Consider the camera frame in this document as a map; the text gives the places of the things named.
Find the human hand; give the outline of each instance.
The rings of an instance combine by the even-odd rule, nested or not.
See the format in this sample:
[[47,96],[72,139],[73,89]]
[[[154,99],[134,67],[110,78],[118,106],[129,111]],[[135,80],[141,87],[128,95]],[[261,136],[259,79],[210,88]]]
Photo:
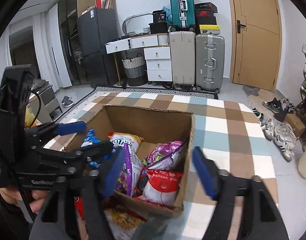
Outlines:
[[[40,210],[47,194],[48,191],[32,190],[32,197],[35,199],[35,201],[30,203],[30,206],[33,213],[37,213]],[[17,206],[17,200],[22,201],[21,194],[16,187],[0,188],[0,195],[8,204]]]

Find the cardboard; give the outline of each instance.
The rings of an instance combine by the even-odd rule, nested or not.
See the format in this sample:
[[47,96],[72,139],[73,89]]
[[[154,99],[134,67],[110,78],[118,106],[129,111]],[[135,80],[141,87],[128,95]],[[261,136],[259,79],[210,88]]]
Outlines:
[[104,8],[105,9],[113,9],[113,8],[115,8],[115,0],[105,0]]
[[302,133],[305,131],[305,125],[295,114],[287,114],[284,122],[287,122],[291,125],[294,130],[294,134],[296,137],[300,137]]
[[[138,135],[144,138],[136,154],[141,161],[157,145],[170,141],[184,141],[189,138],[185,151],[185,158],[176,171],[183,172],[180,188],[175,199],[174,208],[159,207],[147,204],[116,192],[118,201],[132,210],[144,210],[167,217],[179,217],[184,209],[189,163],[191,159],[192,143],[194,136],[194,115],[188,112],[175,110],[147,109],[133,106],[103,106],[87,123],[87,130],[93,128],[100,140],[108,140],[109,132],[121,132]],[[65,151],[79,148],[85,133],[78,133],[69,142]]]

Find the suitcase handle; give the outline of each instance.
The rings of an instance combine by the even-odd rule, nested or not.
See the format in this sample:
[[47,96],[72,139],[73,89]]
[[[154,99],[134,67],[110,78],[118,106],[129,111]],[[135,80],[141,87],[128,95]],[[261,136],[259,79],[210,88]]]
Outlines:
[[181,0],[182,5],[183,5],[183,9],[182,11],[187,11],[188,10],[188,1],[187,0]]
[[211,60],[213,60],[213,61],[214,61],[214,66],[213,66],[213,69],[216,69],[216,59],[215,59],[215,58],[213,58],[213,57],[211,57]]

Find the plaid rug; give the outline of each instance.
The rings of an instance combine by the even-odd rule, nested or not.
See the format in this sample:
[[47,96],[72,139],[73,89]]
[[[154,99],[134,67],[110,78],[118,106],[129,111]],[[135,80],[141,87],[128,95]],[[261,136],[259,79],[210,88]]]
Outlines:
[[[97,92],[87,98],[61,122],[87,122],[103,105],[128,105],[154,109],[193,112],[195,134],[193,146],[199,146],[220,169],[232,175],[260,176],[274,201],[278,203],[277,184],[268,141],[254,113],[245,105],[215,99],[130,92]],[[61,150],[72,135],[57,136],[45,147]],[[184,213],[177,219],[149,215],[148,222],[136,230],[132,239],[201,239],[216,202],[205,195],[193,165],[190,165]],[[229,239],[236,239],[242,212],[242,198],[236,206]]]

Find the silver suitcase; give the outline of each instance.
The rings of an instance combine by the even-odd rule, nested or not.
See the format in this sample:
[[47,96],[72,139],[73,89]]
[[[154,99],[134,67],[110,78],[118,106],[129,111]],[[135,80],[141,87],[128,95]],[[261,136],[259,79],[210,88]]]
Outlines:
[[175,85],[195,84],[195,33],[171,32],[172,77]]
[[214,34],[196,36],[196,86],[220,92],[223,81],[225,40]]

